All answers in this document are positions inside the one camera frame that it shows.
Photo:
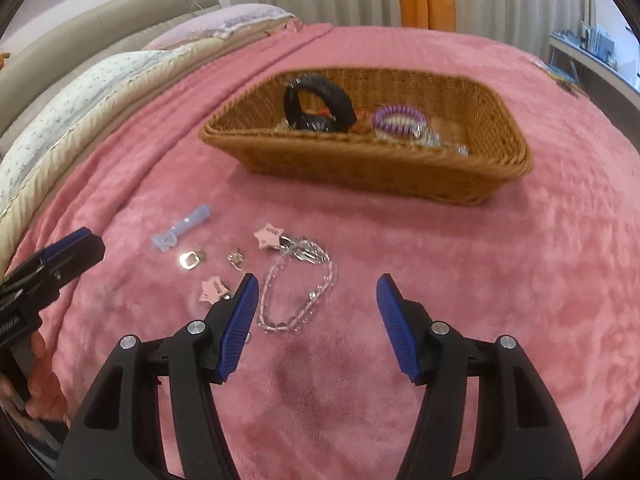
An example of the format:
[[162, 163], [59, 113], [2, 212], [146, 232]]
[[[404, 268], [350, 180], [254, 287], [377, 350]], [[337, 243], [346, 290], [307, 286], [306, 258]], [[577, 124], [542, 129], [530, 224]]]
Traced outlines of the person's left hand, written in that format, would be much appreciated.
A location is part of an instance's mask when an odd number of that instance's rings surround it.
[[35, 359], [27, 379], [30, 399], [25, 403], [26, 416], [16, 408], [13, 402], [16, 393], [14, 385], [4, 375], [1, 375], [1, 407], [25, 432], [40, 437], [38, 420], [62, 422], [65, 427], [68, 426], [68, 403], [58, 376], [52, 370], [51, 352], [39, 332], [30, 336], [30, 348]]

